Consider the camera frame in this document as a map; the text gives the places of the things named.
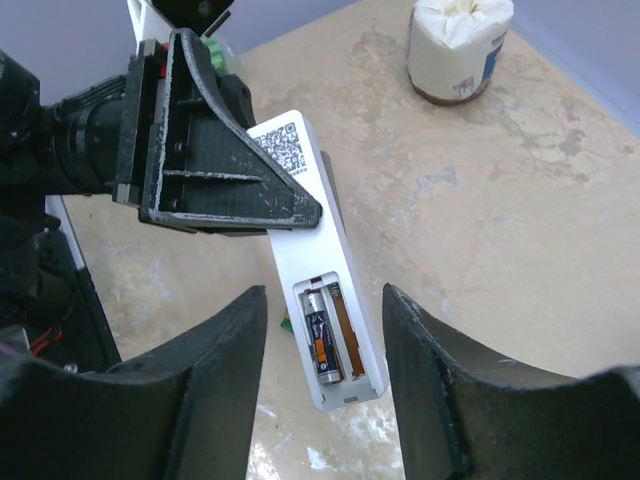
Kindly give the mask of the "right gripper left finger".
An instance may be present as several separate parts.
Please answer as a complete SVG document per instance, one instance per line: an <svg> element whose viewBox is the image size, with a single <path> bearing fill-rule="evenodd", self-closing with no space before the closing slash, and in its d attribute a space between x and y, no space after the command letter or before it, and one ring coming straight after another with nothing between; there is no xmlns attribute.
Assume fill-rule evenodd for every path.
<svg viewBox="0 0 640 480"><path fill-rule="evenodd" d="M242 479L267 330L261 286L104 373L1 349L5 479Z"/></svg>

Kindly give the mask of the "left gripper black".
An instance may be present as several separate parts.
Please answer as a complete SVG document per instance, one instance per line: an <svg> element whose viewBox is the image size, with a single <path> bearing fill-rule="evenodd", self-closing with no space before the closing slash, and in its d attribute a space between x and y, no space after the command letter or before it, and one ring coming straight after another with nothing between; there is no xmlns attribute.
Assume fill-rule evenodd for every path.
<svg viewBox="0 0 640 480"><path fill-rule="evenodd" d="M217 73L193 31L173 31L168 56L143 40L126 75L112 200L140 206L144 223L190 233L316 227L320 204L250 137L255 125L249 87Z"/></svg>

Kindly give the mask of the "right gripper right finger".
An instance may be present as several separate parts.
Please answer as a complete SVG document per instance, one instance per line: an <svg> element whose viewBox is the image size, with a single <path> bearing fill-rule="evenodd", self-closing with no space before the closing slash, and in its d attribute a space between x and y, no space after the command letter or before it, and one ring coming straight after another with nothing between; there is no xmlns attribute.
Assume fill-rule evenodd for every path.
<svg viewBox="0 0 640 480"><path fill-rule="evenodd" d="M393 285L383 330L409 479L635 479L639 370L545 371L440 321Z"/></svg>

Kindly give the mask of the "white remote control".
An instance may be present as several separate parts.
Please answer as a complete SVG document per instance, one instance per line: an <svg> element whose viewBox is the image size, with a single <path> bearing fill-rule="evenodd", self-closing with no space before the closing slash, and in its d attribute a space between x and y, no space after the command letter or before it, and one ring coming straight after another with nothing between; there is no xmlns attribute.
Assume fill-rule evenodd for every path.
<svg viewBox="0 0 640 480"><path fill-rule="evenodd" d="M322 208L321 150L303 114L289 110L251 128L249 135ZM315 407L328 412L380 398L389 375L347 235L342 242L321 215L314 228L271 230L268 237ZM335 385L321 385L316 376L301 301L306 290L319 290L326 302L343 373Z"/></svg>

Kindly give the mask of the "black battery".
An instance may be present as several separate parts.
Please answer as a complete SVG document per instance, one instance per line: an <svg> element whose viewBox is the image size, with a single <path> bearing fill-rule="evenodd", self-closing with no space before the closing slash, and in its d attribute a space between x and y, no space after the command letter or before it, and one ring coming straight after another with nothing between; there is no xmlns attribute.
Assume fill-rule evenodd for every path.
<svg viewBox="0 0 640 480"><path fill-rule="evenodd" d="M321 385L338 384L343 373L324 296L319 290L306 290L301 301L318 381Z"/></svg>

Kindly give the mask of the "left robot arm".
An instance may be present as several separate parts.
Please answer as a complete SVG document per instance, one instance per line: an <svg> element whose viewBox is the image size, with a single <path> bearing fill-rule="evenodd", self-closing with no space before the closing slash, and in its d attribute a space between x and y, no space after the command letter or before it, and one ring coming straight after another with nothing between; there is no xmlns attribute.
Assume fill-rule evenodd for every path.
<svg viewBox="0 0 640 480"><path fill-rule="evenodd" d="M186 233L316 227L322 208L249 135L248 87L192 30L145 40L126 73L44 106L39 80L1 59L1 324L57 366L120 361L62 204L108 195Z"/></svg>

